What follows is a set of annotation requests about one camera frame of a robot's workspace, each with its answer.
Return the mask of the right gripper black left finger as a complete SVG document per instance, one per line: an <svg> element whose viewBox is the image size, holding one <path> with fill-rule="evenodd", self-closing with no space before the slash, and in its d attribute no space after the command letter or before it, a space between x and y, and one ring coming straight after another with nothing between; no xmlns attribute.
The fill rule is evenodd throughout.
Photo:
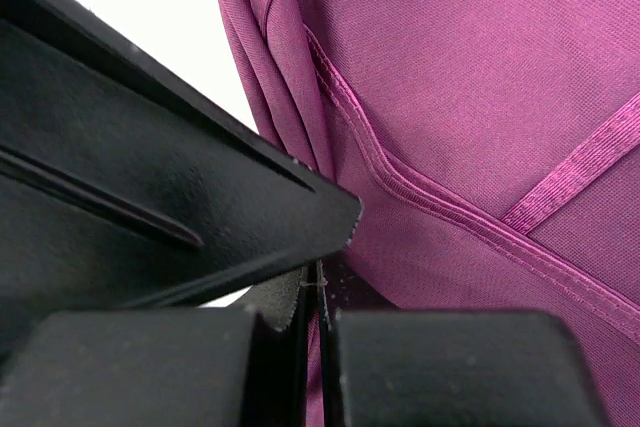
<svg viewBox="0 0 640 427"><path fill-rule="evenodd" d="M64 312L1 376L5 426L299 426L304 271L226 308Z"/></svg>

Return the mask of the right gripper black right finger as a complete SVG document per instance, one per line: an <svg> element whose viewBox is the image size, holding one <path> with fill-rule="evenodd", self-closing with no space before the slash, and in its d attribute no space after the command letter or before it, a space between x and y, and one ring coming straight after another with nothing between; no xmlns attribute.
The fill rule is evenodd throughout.
<svg viewBox="0 0 640 427"><path fill-rule="evenodd" d="M605 426L584 356L527 310L341 311L314 269L325 426Z"/></svg>

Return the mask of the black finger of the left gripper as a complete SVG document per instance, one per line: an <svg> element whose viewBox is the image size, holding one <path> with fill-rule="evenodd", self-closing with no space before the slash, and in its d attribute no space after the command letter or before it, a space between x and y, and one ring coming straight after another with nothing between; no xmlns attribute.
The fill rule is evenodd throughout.
<svg viewBox="0 0 640 427"><path fill-rule="evenodd" d="M57 311L280 275L360 213L74 0L1 0L3 351Z"/></svg>

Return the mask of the purple cloth napkin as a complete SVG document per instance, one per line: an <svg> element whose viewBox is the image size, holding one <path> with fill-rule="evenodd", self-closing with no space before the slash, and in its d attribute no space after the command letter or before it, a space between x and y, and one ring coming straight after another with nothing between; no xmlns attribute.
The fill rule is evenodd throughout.
<svg viewBox="0 0 640 427"><path fill-rule="evenodd" d="M259 132L364 204L331 308L529 308L639 422L639 0L219 0Z"/></svg>

